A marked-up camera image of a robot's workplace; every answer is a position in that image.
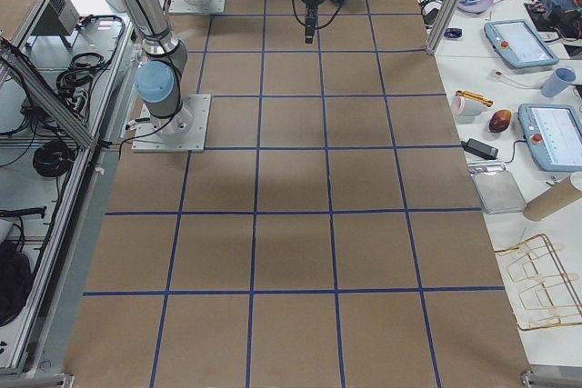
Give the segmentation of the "yellow handled tool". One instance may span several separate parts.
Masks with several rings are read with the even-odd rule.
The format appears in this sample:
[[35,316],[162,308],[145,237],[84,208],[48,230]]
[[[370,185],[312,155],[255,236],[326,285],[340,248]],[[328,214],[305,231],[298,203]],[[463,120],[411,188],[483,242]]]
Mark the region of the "yellow handled tool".
[[483,95],[476,94],[476,93],[469,92],[469,91],[457,90],[456,95],[463,96],[467,99],[477,101],[487,108],[491,107],[494,103],[492,100],[486,99]]

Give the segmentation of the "black power adapter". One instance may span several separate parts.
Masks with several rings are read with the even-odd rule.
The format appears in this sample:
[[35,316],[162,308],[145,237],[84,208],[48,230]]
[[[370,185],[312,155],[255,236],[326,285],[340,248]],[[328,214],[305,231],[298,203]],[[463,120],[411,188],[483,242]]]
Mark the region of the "black power adapter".
[[495,147],[480,142],[474,138],[462,141],[461,146],[465,152],[484,160],[495,160],[497,158],[498,150]]

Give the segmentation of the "teach pendant tablet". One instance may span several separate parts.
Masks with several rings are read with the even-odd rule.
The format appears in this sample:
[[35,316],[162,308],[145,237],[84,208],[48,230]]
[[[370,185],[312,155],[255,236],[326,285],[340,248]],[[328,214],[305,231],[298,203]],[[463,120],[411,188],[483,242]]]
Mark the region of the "teach pendant tablet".
[[573,106],[521,104],[517,115],[529,151],[541,170],[581,170],[581,122]]
[[484,33],[495,52],[512,68],[556,65],[559,58],[524,19],[487,22]]

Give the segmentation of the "small blue black object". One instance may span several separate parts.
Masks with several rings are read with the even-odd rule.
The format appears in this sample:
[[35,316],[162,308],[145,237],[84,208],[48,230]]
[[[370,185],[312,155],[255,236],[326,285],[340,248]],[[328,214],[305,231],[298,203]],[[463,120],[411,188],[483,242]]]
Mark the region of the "small blue black object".
[[461,28],[449,27],[444,32],[444,37],[447,39],[459,39],[463,36],[463,30]]

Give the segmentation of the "lower teach pendant tablet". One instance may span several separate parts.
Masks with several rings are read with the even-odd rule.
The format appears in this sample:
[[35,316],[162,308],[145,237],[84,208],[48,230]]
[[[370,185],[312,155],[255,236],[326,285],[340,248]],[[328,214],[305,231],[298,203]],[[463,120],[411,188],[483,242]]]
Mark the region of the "lower teach pendant tablet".
[[529,151],[541,170],[581,170],[581,122],[573,106],[521,104],[517,115]]

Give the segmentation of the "purple plate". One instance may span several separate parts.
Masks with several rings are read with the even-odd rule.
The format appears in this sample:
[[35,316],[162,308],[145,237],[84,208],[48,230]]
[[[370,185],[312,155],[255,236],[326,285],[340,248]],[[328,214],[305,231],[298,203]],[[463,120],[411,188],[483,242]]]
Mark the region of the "purple plate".
[[462,2],[457,4],[457,9],[470,14],[481,14],[484,13],[489,7],[492,6],[494,0],[477,0],[471,5],[466,5]]

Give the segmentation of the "cardboard tube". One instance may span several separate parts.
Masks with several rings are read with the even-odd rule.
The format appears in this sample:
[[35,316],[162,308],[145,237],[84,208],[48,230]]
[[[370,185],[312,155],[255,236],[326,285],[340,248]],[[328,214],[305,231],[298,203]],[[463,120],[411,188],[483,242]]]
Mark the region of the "cardboard tube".
[[581,199],[581,173],[575,172],[527,203],[523,215],[541,221]]

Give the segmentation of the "metal tray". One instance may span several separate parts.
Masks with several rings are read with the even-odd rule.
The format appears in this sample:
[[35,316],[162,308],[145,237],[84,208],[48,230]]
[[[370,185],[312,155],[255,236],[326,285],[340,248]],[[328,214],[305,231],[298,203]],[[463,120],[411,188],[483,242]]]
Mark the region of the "metal tray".
[[484,213],[520,213],[525,209],[526,201],[504,162],[470,161],[467,166]]

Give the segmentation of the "upper teach pendant tablet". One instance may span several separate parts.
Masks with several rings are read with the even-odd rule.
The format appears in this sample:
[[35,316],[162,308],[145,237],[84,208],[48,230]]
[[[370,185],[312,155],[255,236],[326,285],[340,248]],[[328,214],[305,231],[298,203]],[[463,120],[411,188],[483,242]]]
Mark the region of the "upper teach pendant tablet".
[[556,65],[559,58],[524,19],[487,22],[484,33],[495,52],[512,68]]

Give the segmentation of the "black bag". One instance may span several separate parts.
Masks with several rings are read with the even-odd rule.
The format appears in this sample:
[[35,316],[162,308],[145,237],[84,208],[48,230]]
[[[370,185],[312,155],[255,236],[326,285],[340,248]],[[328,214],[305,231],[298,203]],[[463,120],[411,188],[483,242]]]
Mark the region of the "black bag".
[[33,275],[28,257],[11,242],[1,243],[1,325],[11,323],[25,307]]

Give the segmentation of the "light blue plastic cup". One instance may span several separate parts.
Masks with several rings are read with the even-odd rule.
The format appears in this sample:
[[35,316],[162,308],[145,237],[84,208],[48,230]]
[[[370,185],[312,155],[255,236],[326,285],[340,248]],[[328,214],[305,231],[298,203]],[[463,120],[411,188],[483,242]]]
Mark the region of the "light blue plastic cup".
[[569,67],[559,67],[543,83],[541,94],[547,98],[553,98],[566,90],[576,80],[576,72]]

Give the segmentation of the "red mango fruit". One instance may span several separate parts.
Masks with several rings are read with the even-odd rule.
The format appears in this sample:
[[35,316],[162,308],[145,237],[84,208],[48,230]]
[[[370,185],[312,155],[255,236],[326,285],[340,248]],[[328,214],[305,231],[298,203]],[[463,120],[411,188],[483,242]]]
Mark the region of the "red mango fruit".
[[499,134],[508,129],[511,124],[512,112],[507,109],[500,109],[493,113],[489,122],[488,130],[491,133]]

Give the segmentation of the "small white card device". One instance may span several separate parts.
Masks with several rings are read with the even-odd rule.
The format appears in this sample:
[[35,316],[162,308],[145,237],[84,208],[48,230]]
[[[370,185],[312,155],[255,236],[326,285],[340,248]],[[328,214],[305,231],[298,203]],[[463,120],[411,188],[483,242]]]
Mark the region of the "small white card device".
[[487,77],[491,81],[501,81],[505,78],[504,75],[498,70],[492,70]]

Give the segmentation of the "pink cup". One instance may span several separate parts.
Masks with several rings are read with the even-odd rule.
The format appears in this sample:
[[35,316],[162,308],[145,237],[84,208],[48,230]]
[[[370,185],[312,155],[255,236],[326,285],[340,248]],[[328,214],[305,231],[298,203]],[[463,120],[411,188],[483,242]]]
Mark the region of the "pink cup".
[[451,112],[453,116],[476,117],[487,110],[487,107],[477,100],[455,95],[451,101]]

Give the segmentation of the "aluminium diagonal frame beam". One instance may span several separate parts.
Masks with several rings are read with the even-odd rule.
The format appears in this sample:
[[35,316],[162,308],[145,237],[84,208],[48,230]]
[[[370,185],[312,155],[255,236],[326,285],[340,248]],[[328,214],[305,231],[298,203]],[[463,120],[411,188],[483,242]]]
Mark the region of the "aluminium diagonal frame beam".
[[81,148],[91,149],[96,138],[63,104],[51,86],[36,70],[28,57],[5,38],[1,38],[1,61],[7,66],[10,75],[28,92],[34,104],[40,106]]

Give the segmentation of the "person at table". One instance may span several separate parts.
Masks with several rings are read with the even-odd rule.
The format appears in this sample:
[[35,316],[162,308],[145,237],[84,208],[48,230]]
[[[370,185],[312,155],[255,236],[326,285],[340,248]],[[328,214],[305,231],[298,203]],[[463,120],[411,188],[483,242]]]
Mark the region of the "person at table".
[[565,38],[581,38],[581,0],[538,0],[547,23]]

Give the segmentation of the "grey control box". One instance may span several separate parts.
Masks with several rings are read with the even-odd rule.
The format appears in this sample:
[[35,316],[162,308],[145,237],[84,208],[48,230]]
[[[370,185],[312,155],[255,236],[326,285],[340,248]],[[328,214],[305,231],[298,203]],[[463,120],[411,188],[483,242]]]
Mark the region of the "grey control box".
[[79,19],[80,15],[71,0],[49,0],[31,36],[58,36],[66,48],[71,48],[69,37],[74,33]]

